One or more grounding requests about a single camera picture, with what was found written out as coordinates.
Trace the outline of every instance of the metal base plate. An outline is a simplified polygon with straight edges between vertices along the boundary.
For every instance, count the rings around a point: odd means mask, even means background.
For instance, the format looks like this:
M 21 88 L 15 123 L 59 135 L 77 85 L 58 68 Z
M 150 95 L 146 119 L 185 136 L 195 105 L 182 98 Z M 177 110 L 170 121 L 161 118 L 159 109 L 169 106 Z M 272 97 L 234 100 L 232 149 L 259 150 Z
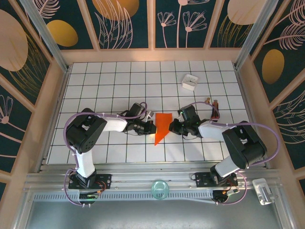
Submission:
M 99 189 L 101 189 L 100 184 L 104 187 L 104 183 L 106 184 L 106 189 L 110 189 L 111 177 L 112 177 L 111 174 L 97 174 L 96 178 L 95 178 L 95 183 L 92 185 L 92 187 L 90 189 L 99 190 Z M 79 184 L 78 179 L 76 178 L 76 175 L 73 174 L 70 176 L 68 189 L 85 189 L 85 188 Z
M 226 182 L 216 185 L 213 179 L 210 176 L 209 172 L 206 173 L 195 173 L 195 181 L 197 187 L 230 187 L 238 186 L 236 174 L 232 173 Z

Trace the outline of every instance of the orange paper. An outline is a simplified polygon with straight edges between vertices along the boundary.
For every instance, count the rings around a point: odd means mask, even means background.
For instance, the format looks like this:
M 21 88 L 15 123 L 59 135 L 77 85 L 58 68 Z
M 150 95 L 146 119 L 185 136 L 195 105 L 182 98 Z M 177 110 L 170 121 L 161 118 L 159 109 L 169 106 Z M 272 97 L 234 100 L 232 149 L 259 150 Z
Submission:
M 156 146 L 170 131 L 168 130 L 173 120 L 172 113 L 156 113 L 157 132 L 154 137 L 154 145 Z

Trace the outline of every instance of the black grid line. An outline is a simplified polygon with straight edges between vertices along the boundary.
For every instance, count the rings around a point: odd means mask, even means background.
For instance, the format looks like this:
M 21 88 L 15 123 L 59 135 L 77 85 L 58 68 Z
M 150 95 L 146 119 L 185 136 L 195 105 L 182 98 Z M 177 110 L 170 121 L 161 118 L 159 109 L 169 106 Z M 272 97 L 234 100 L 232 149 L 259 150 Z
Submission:
M 205 68 L 205 64 L 204 64 L 204 61 L 203 61 L 203 66 L 204 66 L 204 71 L 192 71 L 192 69 L 191 69 L 191 62 L 188 62 L 189 63 L 189 68 L 190 68 L 190 71 L 189 72 L 182 72 L 182 71 L 178 71 L 177 72 L 177 70 L 176 70 L 176 62 L 173 62 L 174 63 L 174 67 L 175 67 L 175 82 L 174 83 L 164 83 L 163 81 L 164 80 L 162 80 L 162 75 L 161 75 L 161 73 L 170 73 L 170 72 L 172 72 L 173 73 L 173 71 L 172 71 L 172 69 L 171 69 L 171 71 L 162 71 L 161 70 L 161 62 L 159 62 L 159 67 L 160 67 L 160 70 L 159 70 L 159 72 L 137 72 L 137 73 L 144 73 L 144 75 L 145 75 L 145 80 L 144 80 L 144 83 L 132 83 L 131 84 L 131 74 L 132 74 L 132 65 L 130 65 L 130 72 L 127 72 L 128 74 L 129 74 L 129 85 L 128 84 L 116 84 L 115 83 L 115 78 L 116 78 L 116 73 L 117 73 L 117 63 L 116 63 L 116 65 L 115 65 L 115 72 L 114 73 L 112 73 L 112 74 L 114 74 L 114 81 L 113 81 L 113 83 L 112 84 L 101 84 L 102 82 L 101 82 L 101 80 L 102 80 L 102 72 L 100 72 L 99 74 L 99 80 L 98 80 L 98 84 L 97 85 L 95 85 L 95 84 L 88 84 L 88 85 L 86 85 L 86 86 L 97 86 L 97 92 L 96 92 L 96 94 L 98 94 L 98 91 L 99 91 L 99 89 L 100 89 L 100 86 L 102 86 L 102 85 L 112 85 L 113 86 L 113 88 L 112 88 L 112 97 L 110 96 L 110 97 L 98 97 L 97 95 L 96 95 L 96 97 L 95 98 L 82 98 L 82 93 L 83 93 L 83 89 L 84 89 L 84 85 L 85 85 L 85 83 L 84 83 L 84 81 L 85 81 L 85 79 L 86 79 L 86 75 L 88 75 L 88 74 L 98 74 L 98 73 L 87 73 L 87 68 L 88 68 L 88 63 L 87 63 L 87 65 L 86 65 L 86 71 L 85 71 L 85 73 L 79 73 L 79 74 L 83 74 L 84 75 L 84 79 L 83 79 L 83 84 L 82 85 L 67 85 L 67 87 L 66 87 L 66 89 L 65 89 L 65 94 L 64 94 L 64 101 L 66 101 L 66 103 L 69 101 L 69 100 L 73 100 L 73 99 L 78 99 L 78 106 L 77 106 L 77 109 L 79 110 L 79 108 L 80 108 L 80 105 L 81 105 L 81 99 L 95 99 L 95 104 L 94 104 L 94 111 L 96 111 L 96 107 L 97 107 L 97 99 L 111 99 L 111 109 L 107 109 L 107 111 L 104 111 L 105 113 L 108 113 L 108 112 L 110 112 L 110 113 L 113 113 L 114 111 L 113 111 L 113 100 L 114 100 L 114 86 L 115 85 L 128 85 L 129 86 L 129 96 L 128 96 L 128 107 L 130 106 L 130 101 L 131 101 L 131 97 L 130 97 L 130 92 L 131 92 L 131 88 L 130 88 L 130 86 L 131 85 L 144 85 L 145 86 L 145 96 L 139 96 L 139 97 L 132 97 L 132 99 L 136 99 L 136 98 L 143 98 L 143 97 L 145 97 L 145 102 L 147 101 L 147 99 L 148 98 L 160 98 L 162 101 L 161 101 L 161 111 L 154 111 L 155 113 L 156 112 L 164 112 L 164 104 L 163 104 L 163 98 L 166 98 L 166 97 L 173 97 L 173 98 L 177 98 L 178 99 L 178 106 L 179 106 L 179 108 L 180 108 L 180 106 L 181 106 L 181 103 L 180 102 L 182 102 L 180 99 L 182 98 L 182 97 L 188 97 L 188 98 L 194 98 L 194 100 L 196 101 L 196 97 L 197 97 L 197 100 L 199 99 L 199 97 L 201 97 L 201 98 L 204 98 L 206 95 L 195 95 L 195 92 L 193 92 L 192 93 L 192 95 L 180 95 L 179 94 L 179 89 L 178 89 L 178 86 L 180 85 L 180 83 L 179 83 L 179 81 L 178 81 L 178 78 L 177 78 L 177 74 L 186 74 L 186 73 L 188 73 L 188 74 L 192 74 L 193 72 L 194 73 L 196 73 L 196 72 L 201 72 L 202 74 L 205 74 L 205 77 L 206 77 L 206 73 L 207 72 L 210 72 L 210 71 L 207 71 L 206 70 L 206 68 Z M 223 97 L 226 97 L 226 99 L 227 99 L 227 102 L 228 102 L 228 106 L 229 106 L 229 108 L 228 109 L 221 109 L 221 110 L 230 110 L 230 114 L 231 114 L 231 118 L 232 118 L 232 120 L 233 120 L 233 113 L 232 113 L 232 110 L 244 110 L 244 109 L 231 109 L 231 105 L 230 105 L 230 103 L 229 103 L 229 100 L 228 100 L 228 95 L 227 95 L 227 92 L 226 92 L 226 89 L 225 89 L 225 86 L 224 86 L 224 80 L 223 80 L 223 74 L 222 74 L 222 71 L 221 70 L 217 70 L 217 71 L 212 71 L 212 72 L 220 72 L 220 74 L 221 74 L 221 77 L 222 77 L 222 83 L 218 83 L 218 84 L 222 84 L 223 85 L 223 87 L 224 87 L 224 90 L 225 90 L 225 94 L 221 94 L 221 95 L 213 95 L 213 96 L 211 96 L 211 89 L 210 89 L 210 85 L 211 84 L 215 84 L 215 83 L 210 83 L 209 82 L 209 80 L 207 79 L 207 77 L 206 77 L 206 81 L 204 82 L 204 83 L 206 83 L 206 84 L 208 84 L 208 88 L 209 88 L 209 96 L 211 97 L 211 99 L 212 99 L 212 101 L 213 101 L 213 99 L 214 99 L 214 97 L 216 97 L 216 96 L 223 96 Z M 147 83 L 147 79 L 146 79 L 146 73 L 158 73 L 159 74 L 159 77 L 160 77 L 160 83 Z M 156 84 L 156 85 L 160 85 L 160 87 L 161 87 L 161 95 L 158 95 L 158 96 L 147 96 L 147 94 L 146 94 L 146 86 L 147 85 L 153 85 L 153 84 Z M 164 96 L 163 95 L 163 87 L 162 87 L 162 85 L 163 84 L 173 84 L 173 86 L 174 86 L 174 84 L 176 84 L 176 90 L 177 90 L 177 95 L 176 96 Z M 66 94 L 67 94 L 67 89 L 68 89 L 68 87 L 73 87 L 73 86 L 81 86 L 81 95 L 80 95 L 80 98 L 65 98 L 66 97 Z M 60 130 L 60 129 L 63 129 L 62 127 L 61 128 L 59 128 L 59 119 L 61 118 L 61 114 L 68 114 L 68 113 L 71 113 L 71 114 L 73 114 L 74 112 L 71 112 L 71 111 L 68 111 L 68 112 L 62 112 L 62 108 L 63 108 L 63 103 L 62 103 L 62 106 L 61 106 L 61 112 L 60 112 L 60 115 L 59 115 L 59 117 L 58 117 L 58 120 L 57 120 L 57 124 L 56 124 L 56 129 L 55 129 L 55 131 L 54 131 L 54 136 L 53 136 L 53 139 L 52 139 L 52 145 L 51 145 L 51 147 L 50 147 L 50 154 L 51 154 L 51 151 L 52 151 L 52 147 L 53 146 L 61 146 L 61 145 L 54 145 L 54 139 L 55 139 L 55 134 L 56 134 L 56 131 L 57 130 Z M 198 107 L 197 107 L 197 104 L 195 104 L 195 108 L 196 108 L 196 110 L 197 111 L 208 111 L 209 109 L 205 109 L 205 108 L 200 108 L 200 109 L 198 109 Z M 176 110 L 175 111 L 166 111 L 167 113 L 175 113 L 175 112 L 177 112 Z M 152 145 L 153 143 L 147 143 L 148 142 L 148 139 L 145 137 L 144 139 L 143 139 L 143 142 L 142 142 L 142 140 L 140 140 L 139 142 L 137 142 L 137 143 L 128 143 L 128 136 L 127 136 L 127 139 L 126 139 L 126 143 L 123 143 L 123 144 L 109 144 L 109 140 L 110 140 L 110 133 L 108 133 L 108 141 L 107 141 L 107 143 L 105 143 L 105 144 L 97 144 L 98 146 L 99 145 L 107 145 L 107 155 L 106 155 L 106 163 L 107 163 L 107 161 L 108 161 L 108 151 L 109 151 L 109 148 L 108 148 L 108 146 L 111 146 L 111 145 L 124 145 L 124 146 L 126 146 L 126 155 L 125 155 L 125 162 L 127 162 L 127 153 L 128 153 L 128 151 L 127 151 L 127 147 L 128 147 L 128 145 Z M 202 151 L 203 151 L 203 143 L 216 143 L 217 141 L 209 141 L 209 142 L 203 142 L 201 139 L 200 139 L 200 141 L 199 142 L 197 142 L 197 143 L 201 143 L 202 144 Z M 183 144 L 183 155 L 184 155 L 184 160 L 186 161 L 186 158 L 185 158 L 185 147 L 184 147 L 184 144 L 190 144 L 190 143 L 192 143 L 193 144 L 193 142 L 187 142 L 187 141 L 184 141 L 184 139 L 182 139 L 182 144 Z M 169 143 L 167 143 L 167 141 L 165 140 L 165 138 L 164 138 L 164 142 L 162 143 L 163 144 L 163 148 L 164 148 L 164 161 L 166 161 L 166 148 L 165 148 L 165 144 L 181 144 L 181 142 L 179 142 L 179 141 L 176 141 L 176 142 L 169 142 Z M 222 157 L 224 158 L 224 153 L 223 153 L 223 146 L 221 145 L 221 150 L 222 150 Z M 68 158 L 67 158 L 67 163 L 68 163 L 68 161 L 69 161 L 69 157 L 70 157 L 70 151 L 69 151 L 69 153 L 68 153 Z M 147 162 L 147 150 L 146 150 L 146 146 L 145 146 L 145 162 Z

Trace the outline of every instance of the gold circle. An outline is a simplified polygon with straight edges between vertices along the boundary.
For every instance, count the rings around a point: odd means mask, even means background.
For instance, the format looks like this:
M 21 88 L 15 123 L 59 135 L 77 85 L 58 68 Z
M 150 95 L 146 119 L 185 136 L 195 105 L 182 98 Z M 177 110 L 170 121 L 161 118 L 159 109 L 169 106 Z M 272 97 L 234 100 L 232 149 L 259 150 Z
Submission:
M 228 17 L 237 25 L 254 24 L 266 0 L 230 0 Z
M 132 17 L 139 8 L 139 0 L 92 0 L 96 10 L 105 18 L 110 20 L 119 20 L 119 6 L 120 4 L 122 10 L 125 8 L 130 17 Z
M 47 24 L 47 27 L 56 43 L 61 46 L 71 47 L 78 42 L 75 29 L 65 21 L 53 20 Z
M 270 50 L 263 60 L 263 79 L 267 84 L 275 83 L 281 76 L 284 69 L 285 59 L 281 51 Z
M 23 27 L 9 13 L 0 10 L 0 66 L 18 71 L 28 58 L 28 40 Z

